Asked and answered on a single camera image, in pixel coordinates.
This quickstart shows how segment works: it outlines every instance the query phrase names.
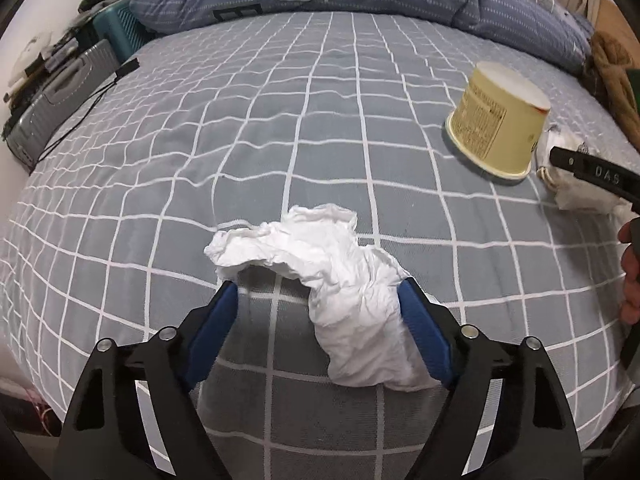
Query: gray checkered bedsheet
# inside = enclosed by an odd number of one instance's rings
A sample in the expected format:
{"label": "gray checkered bedsheet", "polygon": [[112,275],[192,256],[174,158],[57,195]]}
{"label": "gray checkered bedsheet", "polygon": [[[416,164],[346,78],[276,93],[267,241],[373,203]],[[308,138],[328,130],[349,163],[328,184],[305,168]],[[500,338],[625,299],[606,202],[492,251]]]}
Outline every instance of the gray checkered bedsheet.
{"label": "gray checkered bedsheet", "polygon": [[[442,130],[474,64],[497,60],[544,89],[553,120],[637,169],[574,78],[447,27],[348,12],[222,23],[138,57],[142,67],[30,178],[1,247],[2,329],[58,415],[97,339],[143,340],[209,301],[218,284],[202,250],[216,226],[334,202],[357,211],[363,244],[396,256],[460,322],[542,339],[584,446],[608,423],[628,390],[618,226],[558,211],[535,176],[491,182]],[[306,290],[259,269],[239,284],[238,321],[194,394],[234,478],[402,478],[444,391],[332,385]],[[497,399],[496,385],[472,468]]]}

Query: silver suitcase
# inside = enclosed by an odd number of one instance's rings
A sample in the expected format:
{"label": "silver suitcase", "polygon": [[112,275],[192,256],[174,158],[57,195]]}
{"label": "silver suitcase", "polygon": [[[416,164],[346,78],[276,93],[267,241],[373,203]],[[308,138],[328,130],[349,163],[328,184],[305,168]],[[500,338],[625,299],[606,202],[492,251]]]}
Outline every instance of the silver suitcase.
{"label": "silver suitcase", "polygon": [[30,173],[56,130],[119,67],[109,41],[101,40],[69,62],[34,97],[6,138],[9,149]]}

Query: human hand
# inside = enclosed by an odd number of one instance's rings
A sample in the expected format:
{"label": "human hand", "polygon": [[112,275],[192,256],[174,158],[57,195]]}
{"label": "human hand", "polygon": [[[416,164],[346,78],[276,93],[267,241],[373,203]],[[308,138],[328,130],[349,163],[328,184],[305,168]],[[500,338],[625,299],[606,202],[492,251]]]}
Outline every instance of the human hand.
{"label": "human hand", "polygon": [[[631,243],[631,222],[627,222],[618,232],[618,240],[623,244]],[[625,249],[620,260],[622,270],[625,271],[625,281],[623,283],[623,293],[625,299],[620,306],[620,319],[625,323],[636,324],[640,321],[640,283],[638,274],[640,273],[640,262],[634,253],[631,245]]]}

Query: white wall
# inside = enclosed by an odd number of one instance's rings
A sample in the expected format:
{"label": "white wall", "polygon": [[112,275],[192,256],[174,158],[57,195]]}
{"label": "white wall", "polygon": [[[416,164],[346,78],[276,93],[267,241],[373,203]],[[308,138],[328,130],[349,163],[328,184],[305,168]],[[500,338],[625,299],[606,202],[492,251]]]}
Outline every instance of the white wall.
{"label": "white wall", "polygon": [[[25,0],[0,38],[0,95],[7,92],[7,80],[17,57],[38,32],[50,30],[57,41],[66,24],[78,15],[81,0]],[[8,107],[0,104],[0,124],[9,117]],[[0,143],[0,230],[27,180],[27,173],[14,159],[4,142]],[[24,384],[20,371],[0,339],[0,378]]]}

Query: upside-down paper cup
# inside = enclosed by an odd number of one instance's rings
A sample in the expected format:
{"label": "upside-down paper cup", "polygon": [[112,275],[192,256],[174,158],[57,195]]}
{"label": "upside-down paper cup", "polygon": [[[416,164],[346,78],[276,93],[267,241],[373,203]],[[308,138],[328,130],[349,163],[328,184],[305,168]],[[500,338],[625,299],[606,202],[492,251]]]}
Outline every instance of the upside-down paper cup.
{"label": "upside-down paper cup", "polygon": [[450,139],[473,163],[508,180],[531,168],[551,104],[531,81],[499,63],[481,61],[445,124]]}

